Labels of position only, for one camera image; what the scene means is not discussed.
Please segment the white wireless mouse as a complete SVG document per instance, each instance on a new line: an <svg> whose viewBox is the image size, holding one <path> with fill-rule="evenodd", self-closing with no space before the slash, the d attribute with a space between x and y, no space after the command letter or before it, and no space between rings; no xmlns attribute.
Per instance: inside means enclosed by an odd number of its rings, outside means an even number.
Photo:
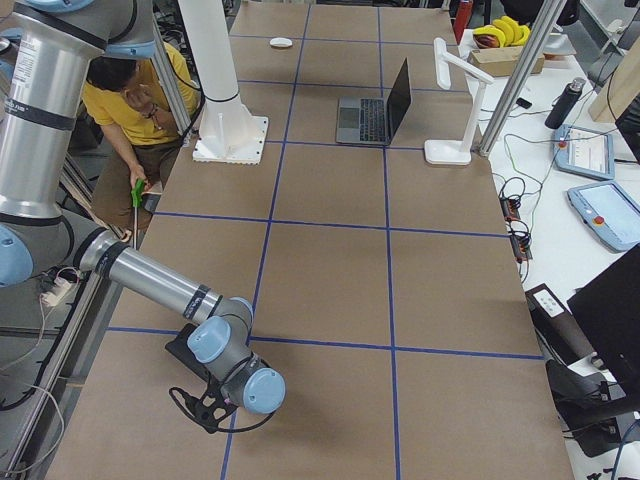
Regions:
<svg viewBox="0 0 640 480"><path fill-rule="evenodd" d="M286 37L274 37L269 41L269 45L275 49L288 49L293 46L293 41Z"/></svg>

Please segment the brown cardboard box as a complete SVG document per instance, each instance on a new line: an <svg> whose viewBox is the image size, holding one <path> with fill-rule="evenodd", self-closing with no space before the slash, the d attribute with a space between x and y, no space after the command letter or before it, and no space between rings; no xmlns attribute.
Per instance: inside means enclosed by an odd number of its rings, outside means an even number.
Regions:
<svg viewBox="0 0 640 480"><path fill-rule="evenodd" d="M522 46L474 49L467 61L493 77L508 77L515 70L522 52Z"/></svg>

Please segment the near blue teach pendant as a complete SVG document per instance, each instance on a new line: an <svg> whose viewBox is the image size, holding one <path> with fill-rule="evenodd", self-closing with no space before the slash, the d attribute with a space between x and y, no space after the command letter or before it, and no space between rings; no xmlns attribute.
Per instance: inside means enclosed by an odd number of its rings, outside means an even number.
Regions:
<svg viewBox="0 0 640 480"><path fill-rule="evenodd" d="M567 190L571 206L599 240L615 252L639 243L639 205L614 180Z"/></svg>

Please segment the dark box with white label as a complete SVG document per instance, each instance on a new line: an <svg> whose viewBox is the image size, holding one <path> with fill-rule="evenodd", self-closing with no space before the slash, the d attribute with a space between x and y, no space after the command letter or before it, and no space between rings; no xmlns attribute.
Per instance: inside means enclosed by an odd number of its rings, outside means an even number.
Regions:
<svg viewBox="0 0 640 480"><path fill-rule="evenodd" d="M548 348L564 364L573 364L597 352L563 302L546 285L525 292L533 325Z"/></svg>

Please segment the blue teach pendant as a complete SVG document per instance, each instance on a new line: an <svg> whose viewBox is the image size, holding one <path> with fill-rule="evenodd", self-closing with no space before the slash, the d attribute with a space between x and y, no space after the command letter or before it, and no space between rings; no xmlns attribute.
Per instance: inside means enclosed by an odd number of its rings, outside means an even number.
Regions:
<svg viewBox="0 0 640 480"><path fill-rule="evenodd" d="M561 125L553 132L553 158L558 170L595 180L613 180L615 162L610 133Z"/></svg>
<svg viewBox="0 0 640 480"><path fill-rule="evenodd" d="M639 205L614 180L567 190L571 206L599 240L615 252L639 243Z"/></svg>

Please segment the far blue teach pendant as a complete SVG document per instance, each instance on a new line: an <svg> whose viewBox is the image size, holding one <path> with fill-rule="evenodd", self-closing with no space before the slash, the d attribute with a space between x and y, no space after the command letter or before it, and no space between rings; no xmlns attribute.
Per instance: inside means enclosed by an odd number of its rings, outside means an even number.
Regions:
<svg viewBox="0 0 640 480"><path fill-rule="evenodd" d="M615 162L610 133L561 125L553 132L553 158L558 170L595 180L613 180Z"/></svg>

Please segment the black monitor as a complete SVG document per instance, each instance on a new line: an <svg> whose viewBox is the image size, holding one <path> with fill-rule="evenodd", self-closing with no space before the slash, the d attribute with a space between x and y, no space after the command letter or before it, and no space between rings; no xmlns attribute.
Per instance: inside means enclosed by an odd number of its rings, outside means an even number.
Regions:
<svg viewBox="0 0 640 480"><path fill-rule="evenodd" d="M579 327L628 393L639 391L639 247L568 300Z"/></svg>

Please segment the black wallet case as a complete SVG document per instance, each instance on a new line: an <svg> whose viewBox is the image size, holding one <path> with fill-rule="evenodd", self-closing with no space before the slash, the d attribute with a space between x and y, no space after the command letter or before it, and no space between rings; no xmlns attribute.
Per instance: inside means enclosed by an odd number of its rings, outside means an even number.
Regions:
<svg viewBox="0 0 640 480"><path fill-rule="evenodd" d="M165 349L192 373L206 381L208 379L208 370L196 360L195 355L187 345L189 336L195 330L196 326L194 324L185 324L176 337L165 345Z"/></svg>

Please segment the black water bottle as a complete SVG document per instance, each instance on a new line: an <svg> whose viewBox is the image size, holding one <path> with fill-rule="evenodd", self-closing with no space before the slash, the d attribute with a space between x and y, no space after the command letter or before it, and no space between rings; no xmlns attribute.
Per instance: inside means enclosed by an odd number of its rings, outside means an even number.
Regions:
<svg viewBox="0 0 640 480"><path fill-rule="evenodd" d="M573 107L580 99L585 84L585 78L576 77L564 87L561 95L558 97L552 110L544 121L544 125L547 128L556 130L563 124Z"/></svg>

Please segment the yellow bananas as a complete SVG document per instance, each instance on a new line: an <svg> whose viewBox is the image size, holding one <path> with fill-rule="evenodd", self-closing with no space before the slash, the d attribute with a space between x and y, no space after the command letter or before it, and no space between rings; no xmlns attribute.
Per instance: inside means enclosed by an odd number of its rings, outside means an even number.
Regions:
<svg viewBox="0 0 640 480"><path fill-rule="evenodd" d="M472 31L473 40L481 49L523 46L530 34L527 25L521 25L509 16L502 16Z"/></svg>

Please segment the aluminium frame post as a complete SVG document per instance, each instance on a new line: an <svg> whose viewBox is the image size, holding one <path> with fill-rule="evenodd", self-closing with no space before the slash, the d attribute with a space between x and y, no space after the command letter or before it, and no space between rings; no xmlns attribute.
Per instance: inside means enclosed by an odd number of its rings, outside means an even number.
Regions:
<svg viewBox="0 0 640 480"><path fill-rule="evenodd" d="M508 120L513 105L532 73L538 55L542 52L548 36L553 26L557 24L565 5L566 1L562 0L546 0L542 3L537 18L533 23L531 36L519 56L514 71L509 77L486 126L482 139L477 145L476 152L479 156L489 157L499 134Z"/></svg>

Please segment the grey laptop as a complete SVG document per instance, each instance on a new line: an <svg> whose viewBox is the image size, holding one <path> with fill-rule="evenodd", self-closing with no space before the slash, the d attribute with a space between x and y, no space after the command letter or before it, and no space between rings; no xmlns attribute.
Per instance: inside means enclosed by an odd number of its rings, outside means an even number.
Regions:
<svg viewBox="0 0 640 480"><path fill-rule="evenodd" d="M341 97L336 142L388 146L412 102L408 59L405 59L387 99Z"/></svg>

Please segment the green object in hands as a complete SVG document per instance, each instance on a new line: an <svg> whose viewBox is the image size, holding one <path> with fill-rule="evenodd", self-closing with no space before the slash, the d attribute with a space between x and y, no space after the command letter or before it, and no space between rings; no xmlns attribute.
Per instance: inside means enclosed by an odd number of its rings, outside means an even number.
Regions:
<svg viewBox="0 0 640 480"><path fill-rule="evenodd" d="M142 195L145 191L146 182L143 179L137 179L131 190L132 207L139 208L142 203Z"/></svg>

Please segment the person in yellow shirt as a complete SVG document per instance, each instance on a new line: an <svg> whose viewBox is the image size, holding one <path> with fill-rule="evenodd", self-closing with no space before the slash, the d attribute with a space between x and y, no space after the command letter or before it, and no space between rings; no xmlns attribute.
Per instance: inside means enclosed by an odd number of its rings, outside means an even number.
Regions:
<svg viewBox="0 0 640 480"><path fill-rule="evenodd" d="M103 167L92 209L104 222L144 231L152 214L133 211L131 190L166 185L182 148L174 113L149 59L97 57L82 92L88 114L101 127L113 154Z"/></svg>

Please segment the white desk lamp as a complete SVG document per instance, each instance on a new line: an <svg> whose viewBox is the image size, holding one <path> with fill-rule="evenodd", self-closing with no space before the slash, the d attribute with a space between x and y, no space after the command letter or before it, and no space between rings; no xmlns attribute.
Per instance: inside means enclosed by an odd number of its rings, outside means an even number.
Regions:
<svg viewBox="0 0 640 480"><path fill-rule="evenodd" d="M494 78L450 53L443 38L433 40L433 50L436 81L441 90L451 89L452 66L474 77L478 85L474 96L469 93L440 94L429 103L426 113L425 159L432 165L466 166L472 160L472 147L485 89L494 82Z"/></svg>

